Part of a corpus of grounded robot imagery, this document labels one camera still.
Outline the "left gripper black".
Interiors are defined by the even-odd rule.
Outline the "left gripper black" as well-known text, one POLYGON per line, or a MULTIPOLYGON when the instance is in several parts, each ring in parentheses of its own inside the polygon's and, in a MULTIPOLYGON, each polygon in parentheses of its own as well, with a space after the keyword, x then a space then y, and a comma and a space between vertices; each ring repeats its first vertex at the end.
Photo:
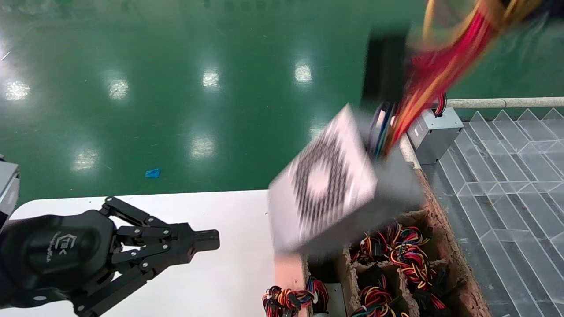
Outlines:
POLYGON ((31 308, 85 295, 72 300, 75 313, 100 317, 168 267, 219 246, 216 229, 165 223, 117 197, 107 197, 100 213, 10 220, 1 232, 1 307, 31 308), (109 217, 129 226, 115 233, 109 217), (125 246, 146 247, 113 255, 120 250, 114 234, 125 246), (121 275, 111 281, 115 271, 121 275))

